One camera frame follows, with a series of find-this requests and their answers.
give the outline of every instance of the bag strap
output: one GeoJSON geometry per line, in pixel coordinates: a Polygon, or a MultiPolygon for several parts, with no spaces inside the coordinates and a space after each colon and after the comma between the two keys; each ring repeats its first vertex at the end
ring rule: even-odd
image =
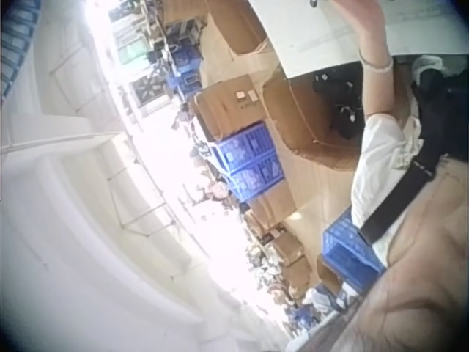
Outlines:
{"type": "Polygon", "coordinates": [[[409,169],[396,187],[359,229],[358,233],[369,246],[384,236],[423,187],[435,178],[441,155],[438,143],[424,142],[424,146],[412,159],[409,169]]]}

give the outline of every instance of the white shirt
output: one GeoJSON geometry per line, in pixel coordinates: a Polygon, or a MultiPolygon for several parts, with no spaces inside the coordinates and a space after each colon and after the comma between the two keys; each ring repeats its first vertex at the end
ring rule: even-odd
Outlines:
{"type": "MultiPolygon", "coordinates": [[[[386,114],[376,114],[367,119],[361,156],[352,183],[352,222],[356,227],[363,226],[404,175],[411,156],[421,148],[416,135],[418,133],[406,139],[397,121],[386,114]]],[[[385,267],[388,266],[391,240],[406,212],[407,209],[373,245],[374,253],[385,267]]]]}

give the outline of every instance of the table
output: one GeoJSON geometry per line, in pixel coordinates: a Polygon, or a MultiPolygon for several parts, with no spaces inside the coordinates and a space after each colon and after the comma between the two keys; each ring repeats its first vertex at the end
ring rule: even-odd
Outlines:
{"type": "MultiPolygon", "coordinates": [[[[287,78],[358,61],[351,28],[329,1],[249,0],[287,78]]],[[[381,0],[391,54],[469,54],[462,20],[441,0],[381,0]]]]}

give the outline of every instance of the hand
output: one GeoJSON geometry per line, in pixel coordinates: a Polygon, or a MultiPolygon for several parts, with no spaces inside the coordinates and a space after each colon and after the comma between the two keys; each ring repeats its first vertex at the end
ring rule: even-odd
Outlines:
{"type": "Polygon", "coordinates": [[[385,17],[379,0],[331,0],[331,2],[358,36],[385,35],[385,17]]]}

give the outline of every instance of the floor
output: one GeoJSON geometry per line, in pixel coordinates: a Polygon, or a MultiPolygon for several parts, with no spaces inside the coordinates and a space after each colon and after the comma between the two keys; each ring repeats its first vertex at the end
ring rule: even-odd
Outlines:
{"type": "MultiPolygon", "coordinates": [[[[247,73],[262,96],[262,84],[279,64],[270,44],[258,54],[233,54],[210,16],[202,33],[201,51],[204,61],[200,71],[204,87],[247,73]]],[[[297,213],[284,223],[305,246],[306,256],[314,269],[321,253],[322,232],[350,205],[353,172],[331,170],[294,155],[282,142],[272,121],[267,119],[266,123],[298,207],[297,213]]]]}

